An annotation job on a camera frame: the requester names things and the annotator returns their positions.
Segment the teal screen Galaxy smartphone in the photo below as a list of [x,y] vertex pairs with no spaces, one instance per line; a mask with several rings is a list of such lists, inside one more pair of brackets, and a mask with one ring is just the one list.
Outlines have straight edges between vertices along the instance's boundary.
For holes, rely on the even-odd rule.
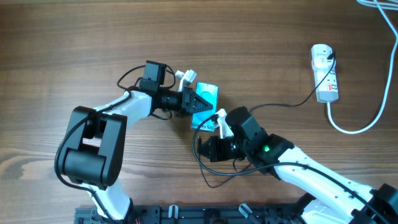
[[192,116],[192,129],[196,129],[205,119],[209,118],[216,113],[218,103],[218,86],[208,83],[198,82],[196,87],[196,93],[198,93],[204,100],[209,102],[213,108],[208,111],[195,113]]

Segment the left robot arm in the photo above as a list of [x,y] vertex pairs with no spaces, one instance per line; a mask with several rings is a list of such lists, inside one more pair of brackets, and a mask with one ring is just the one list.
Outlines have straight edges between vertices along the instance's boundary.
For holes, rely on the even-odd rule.
[[54,160],[57,178],[67,187],[89,193],[106,223],[138,223],[134,204],[123,191],[119,173],[123,164],[126,131],[157,109],[185,117],[214,109],[192,88],[174,91],[164,86],[164,63],[148,60],[144,74],[123,88],[123,95],[96,108],[76,107]]

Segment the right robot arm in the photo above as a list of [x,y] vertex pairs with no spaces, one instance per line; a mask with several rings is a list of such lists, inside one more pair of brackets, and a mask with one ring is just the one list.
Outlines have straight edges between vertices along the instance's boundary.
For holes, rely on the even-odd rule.
[[220,133],[206,142],[194,136],[192,151],[202,169],[219,175],[201,161],[247,159],[253,172],[270,174],[306,193],[294,205],[294,218],[303,223],[397,223],[397,189],[378,189],[347,179],[306,155],[294,143],[267,134],[245,106],[211,115]]

